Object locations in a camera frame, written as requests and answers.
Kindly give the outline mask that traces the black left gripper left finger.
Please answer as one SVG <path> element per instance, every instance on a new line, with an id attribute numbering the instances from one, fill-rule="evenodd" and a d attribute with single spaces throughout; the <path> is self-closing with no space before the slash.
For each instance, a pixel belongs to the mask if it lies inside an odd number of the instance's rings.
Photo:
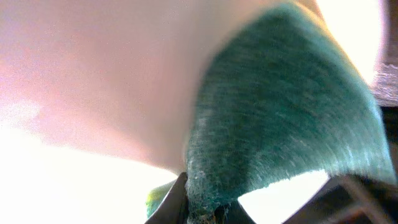
<path id="1" fill-rule="evenodd" d="M 186 224 L 188 217 L 188 198 L 185 189 L 187 173 L 182 172 L 165 195 L 157 210 L 145 224 Z"/>

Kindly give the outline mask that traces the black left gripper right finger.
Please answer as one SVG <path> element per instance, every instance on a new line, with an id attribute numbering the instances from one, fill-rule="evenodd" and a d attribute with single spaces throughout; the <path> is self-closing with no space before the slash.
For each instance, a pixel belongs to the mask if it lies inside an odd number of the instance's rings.
<path id="1" fill-rule="evenodd" d="M 397 186 L 355 175 L 334 177 L 285 224 L 396 224 Z"/>

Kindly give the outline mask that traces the green yellow sponge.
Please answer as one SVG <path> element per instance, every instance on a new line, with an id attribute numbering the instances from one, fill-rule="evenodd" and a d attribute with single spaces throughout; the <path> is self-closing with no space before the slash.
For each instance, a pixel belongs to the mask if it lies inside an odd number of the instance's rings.
<path id="1" fill-rule="evenodd" d="M 212 60 L 185 162 L 186 223 L 251 223 L 240 196 L 311 171 L 397 183 L 376 100 L 297 3 L 266 10 Z M 148 218 L 173 184 L 150 192 Z"/>

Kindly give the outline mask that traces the white plate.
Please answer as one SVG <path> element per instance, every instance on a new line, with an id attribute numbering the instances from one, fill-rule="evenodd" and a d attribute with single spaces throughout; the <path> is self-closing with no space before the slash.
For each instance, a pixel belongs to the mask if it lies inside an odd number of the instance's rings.
<path id="1" fill-rule="evenodd" d="M 2 1 L 1 222 L 146 221 L 150 192 L 186 171 L 212 60 L 282 3 L 314 14 L 369 88 L 382 1 Z M 307 172 L 238 203 L 282 222 L 334 176 Z"/>

